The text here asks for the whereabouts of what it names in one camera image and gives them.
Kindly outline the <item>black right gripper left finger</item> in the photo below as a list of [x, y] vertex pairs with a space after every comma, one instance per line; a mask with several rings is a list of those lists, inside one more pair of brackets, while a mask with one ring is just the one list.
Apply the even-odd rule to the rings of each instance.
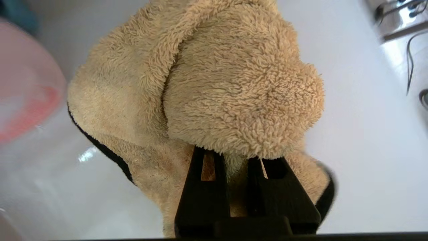
[[[214, 159], [215, 180], [201, 180], [204, 157]], [[215, 238], [215, 224], [230, 218], [226, 170], [222, 155], [195, 147], [174, 221], [176, 238]]]

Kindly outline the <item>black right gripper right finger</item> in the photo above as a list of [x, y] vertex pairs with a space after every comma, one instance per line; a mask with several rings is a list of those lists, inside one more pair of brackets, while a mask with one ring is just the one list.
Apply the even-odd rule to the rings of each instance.
[[286, 159], [248, 160], [247, 212], [251, 217], [287, 218], [293, 234], [315, 234], [321, 216]]

